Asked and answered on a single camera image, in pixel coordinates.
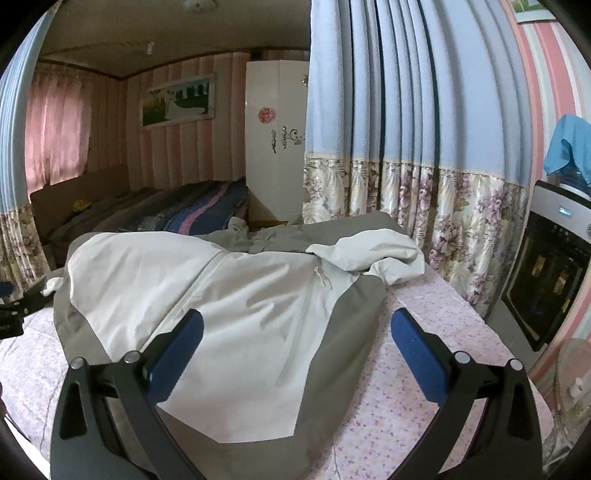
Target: ceiling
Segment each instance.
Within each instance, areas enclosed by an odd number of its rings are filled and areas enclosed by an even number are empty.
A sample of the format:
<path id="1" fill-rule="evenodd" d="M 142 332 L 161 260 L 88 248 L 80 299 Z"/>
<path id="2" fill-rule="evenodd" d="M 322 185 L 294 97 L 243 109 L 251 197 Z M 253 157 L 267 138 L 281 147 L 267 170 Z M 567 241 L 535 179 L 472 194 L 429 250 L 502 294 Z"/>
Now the ceiling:
<path id="1" fill-rule="evenodd" d="M 185 57 L 257 47 L 310 48 L 311 0 L 216 0 L 196 13 L 184 0 L 66 0 L 41 58 L 116 77 Z M 147 54 L 153 42 L 152 55 Z"/>

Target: blue towel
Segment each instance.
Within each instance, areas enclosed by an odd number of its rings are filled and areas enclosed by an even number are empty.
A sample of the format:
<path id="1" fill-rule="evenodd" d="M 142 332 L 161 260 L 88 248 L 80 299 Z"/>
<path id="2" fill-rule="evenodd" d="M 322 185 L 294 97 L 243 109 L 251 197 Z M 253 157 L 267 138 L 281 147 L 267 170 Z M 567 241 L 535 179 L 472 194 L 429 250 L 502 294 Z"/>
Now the blue towel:
<path id="1" fill-rule="evenodd" d="M 563 116 L 556 125 L 550 148 L 544 160 L 549 175 L 570 164 L 591 183 L 591 125 L 575 115 Z"/>

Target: blue gripper pad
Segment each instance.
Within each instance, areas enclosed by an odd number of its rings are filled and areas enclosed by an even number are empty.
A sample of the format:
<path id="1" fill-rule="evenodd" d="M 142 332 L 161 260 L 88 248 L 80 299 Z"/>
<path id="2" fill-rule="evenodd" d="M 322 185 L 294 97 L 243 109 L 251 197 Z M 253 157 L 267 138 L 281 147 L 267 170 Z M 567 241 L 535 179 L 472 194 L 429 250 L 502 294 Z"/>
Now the blue gripper pad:
<path id="1" fill-rule="evenodd" d="M 145 350 L 154 344 L 161 352 L 154 362 L 146 367 L 146 398 L 151 405 L 168 400 L 195 350 L 203 339 L 205 325 L 197 310 L 189 310 L 170 333 L 158 335 Z"/>
<path id="2" fill-rule="evenodd" d="M 0 297 L 9 297 L 14 291 L 14 285 L 9 281 L 0 281 Z"/>
<path id="3" fill-rule="evenodd" d="M 390 326 L 392 338 L 425 398 L 441 407 L 447 399 L 449 376 L 427 343 L 425 332 L 406 309 L 392 314 Z"/>

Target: striped blanket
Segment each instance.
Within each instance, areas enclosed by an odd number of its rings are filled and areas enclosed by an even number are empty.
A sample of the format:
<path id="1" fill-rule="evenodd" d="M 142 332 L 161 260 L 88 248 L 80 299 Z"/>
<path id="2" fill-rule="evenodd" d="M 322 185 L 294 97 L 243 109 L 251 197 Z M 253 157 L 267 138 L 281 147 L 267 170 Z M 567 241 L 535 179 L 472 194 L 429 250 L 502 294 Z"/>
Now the striped blanket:
<path id="1" fill-rule="evenodd" d="M 237 181 L 204 181 L 175 189 L 142 189 L 93 203 L 48 236 L 55 262 L 63 265 L 70 243 L 89 232 L 174 232 L 206 235 L 243 217 L 248 190 Z"/>

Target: floral curtain trim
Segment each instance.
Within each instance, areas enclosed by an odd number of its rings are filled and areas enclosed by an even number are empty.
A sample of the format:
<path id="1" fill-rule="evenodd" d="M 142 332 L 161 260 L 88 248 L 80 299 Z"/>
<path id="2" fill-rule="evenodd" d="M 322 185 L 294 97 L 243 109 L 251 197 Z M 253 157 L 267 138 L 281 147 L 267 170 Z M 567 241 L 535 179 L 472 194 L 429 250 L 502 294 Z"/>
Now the floral curtain trim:
<path id="1" fill-rule="evenodd" d="M 0 213 L 0 281 L 16 286 L 10 300 L 19 298 L 49 270 L 31 205 Z"/>
<path id="2" fill-rule="evenodd" d="M 481 315 L 500 294 L 519 246 L 528 190 L 504 179 L 396 161 L 307 158 L 305 223 L 388 213 Z"/>

